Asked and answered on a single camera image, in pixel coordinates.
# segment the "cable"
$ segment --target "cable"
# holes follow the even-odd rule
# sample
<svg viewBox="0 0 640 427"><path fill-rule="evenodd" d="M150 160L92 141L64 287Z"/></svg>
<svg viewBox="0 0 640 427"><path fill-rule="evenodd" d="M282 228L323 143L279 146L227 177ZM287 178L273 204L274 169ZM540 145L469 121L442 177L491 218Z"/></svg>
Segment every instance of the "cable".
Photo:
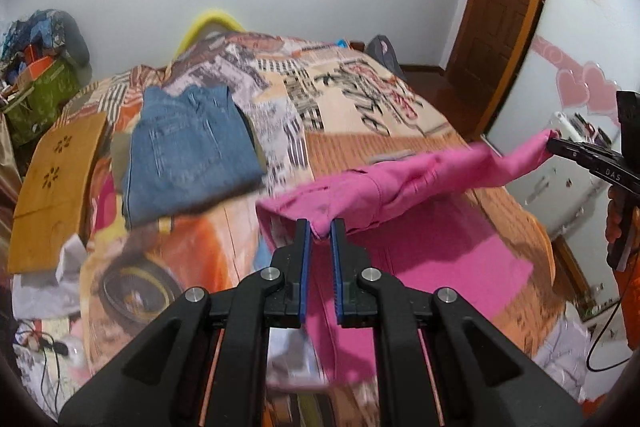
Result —
<svg viewBox="0 0 640 427"><path fill-rule="evenodd" d="M38 331L36 330L33 326L31 326L27 321L24 321L22 319L15 319L12 317L9 317L7 314L5 314L4 312L0 311L0 316L4 317L5 320L7 320L9 323L14 320L16 322L18 322L18 324L22 324L27 326L30 330L31 333L33 333L36 336L40 336L42 337L49 337L50 339L50 349L53 351L53 354L56 357L56 371L58 372L58 379L57 379L57 384L56 384L56 394L54 395L54 402L53 402L53 407L51 407L49 405L49 402L47 401L47 398L45 397L44 394L44 376L47 372L47 351L45 349L45 345L43 345L41 342L38 342L38 344L40 345L40 347L42 348L42 354L44 356L44 367L42 368L42 378L40 379L40 394L42 395L42 400L44 402L44 404L49 408L49 410L51 411L51 413L56 415L56 418L58 418L58 416L60 415L60 411L58 410L58 396L60 394L60 379L61 376L60 375L60 359L58 358L58 352L54 349L54 343L56 342L52 336L52 334L47 333L46 331Z"/></svg>
<svg viewBox="0 0 640 427"><path fill-rule="evenodd" d="M608 371L609 369L613 369L614 367L618 367L619 365L622 365L623 363L626 363L629 360L631 360L631 357L628 357L627 359L622 360L621 362L615 363L613 365L609 365L609 367L601 367L599 369L594 369L593 367L591 367L591 355L593 354L594 349L596 348L596 346L600 342L600 339L604 335L604 332L607 331L607 328L609 328L609 325L611 324L611 321L613 320L613 317L615 317L616 313L618 313L618 310L620 309L620 306L622 305L622 300L625 298L626 291L629 289L629 286L631 286L631 283L632 283L632 281L633 281L633 279L634 279L634 277L636 275L636 267L638 265L638 258L640 257L640 255L637 255L638 251L640 251L640 248L636 248L635 250L633 250L631 252L631 255L635 255L636 256L636 260L634 261L634 267L631 270L631 275L629 276L629 280L626 282L625 290L622 292L622 295L620 296L620 300L618 301L618 304L616 304L615 308L613 309L613 312L612 312L611 316L609 317L609 320L607 320L606 324L602 328L602 331L598 334L598 337L596 338L595 342L593 343L593 346L591 346L591 349L589 350L589 354L587 355L587 369L589 369L589 371L591 371L592 373L602 373L604 371Z"/></svg>

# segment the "printed bedsheet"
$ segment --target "printed bedsheet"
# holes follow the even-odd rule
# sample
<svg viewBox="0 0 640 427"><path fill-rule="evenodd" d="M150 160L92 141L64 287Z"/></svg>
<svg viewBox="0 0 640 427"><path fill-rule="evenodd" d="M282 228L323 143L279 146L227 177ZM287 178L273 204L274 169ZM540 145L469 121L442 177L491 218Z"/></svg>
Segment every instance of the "printed bedsheet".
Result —
<svg viewBox="0 0 640 427"><path fill-rule="evenodd" d="M127 232L111 172L111 136L130 133L148 86L171 94L225 84L250 118L266 158L263 187L199 216L174 216ZM85 87L56 126L105 111L107 136L92 176L80 293L92 373L194 285L227 289L269 263L255 201L362 165L382 152L463 144L446 119L372 58L324 42L224 34L198 42L165 69L139 66ZM552 291L545 232L503 188L467 195L505 244L534 264L527 285L494 323L533 356L563 309ZM374 381L327 385L304 331L271 335L265 425L376 425Z"/></svg>

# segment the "orange box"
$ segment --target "orange box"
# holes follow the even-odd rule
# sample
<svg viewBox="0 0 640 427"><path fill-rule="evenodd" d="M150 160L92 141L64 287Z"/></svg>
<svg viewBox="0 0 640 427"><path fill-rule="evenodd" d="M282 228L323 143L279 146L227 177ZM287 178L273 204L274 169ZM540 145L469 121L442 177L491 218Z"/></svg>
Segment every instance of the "orange box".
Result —
<svg viewBox="0 0 640 427"><path fill-rule="evenodd" d="M31 78L36 80L42 73L47 71L54 62L53 57L42 57L29 64L27 69L31 73Z"/></svg>
<svg viewBox="0 0 640 427"><path fill-rule="evenodd" d="M29 44L24 49L24 60L28 66L33 64L36 60L38 60L38 55L36 51L36 47L33 44Z"/></svg>

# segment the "blue gripper pad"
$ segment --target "blue gripper pad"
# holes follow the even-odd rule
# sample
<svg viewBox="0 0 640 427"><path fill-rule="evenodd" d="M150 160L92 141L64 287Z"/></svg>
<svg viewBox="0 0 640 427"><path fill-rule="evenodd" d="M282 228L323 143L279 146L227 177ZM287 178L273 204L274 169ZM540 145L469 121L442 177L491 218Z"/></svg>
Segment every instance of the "blue gripper pad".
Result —
<svg viewBox="0 0 640 427"><path fill-rule="evenodd" d="M302 273L300 274L300 324L306 321L306 295L308 293L309 263L311 256L311 224L305 225L305 243L302 250Z"/></svg>
<svg viewBox="0 0 640 427"><path fill-rule="evenodd" d="M331 222L331 254L334 261L334 304L335 317L342 324L344 307L342 304L342 274L340 273L340 253L338 252L338 233L335 220Z"/></svg>

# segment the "cardboard box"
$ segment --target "cardboard box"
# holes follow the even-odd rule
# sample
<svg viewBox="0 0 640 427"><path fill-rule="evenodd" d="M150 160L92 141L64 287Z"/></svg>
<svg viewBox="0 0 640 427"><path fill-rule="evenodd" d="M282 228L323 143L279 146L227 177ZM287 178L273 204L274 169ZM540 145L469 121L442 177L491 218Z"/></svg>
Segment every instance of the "cardboard box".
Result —
<svg viewBox="0 0 640 427"><path fill-rule="evenodd" d="M50 130L38 143L15 207L9 273L54 269L65 241L74 233L82 237L106 120L106 113L79 118Z"/></svg>

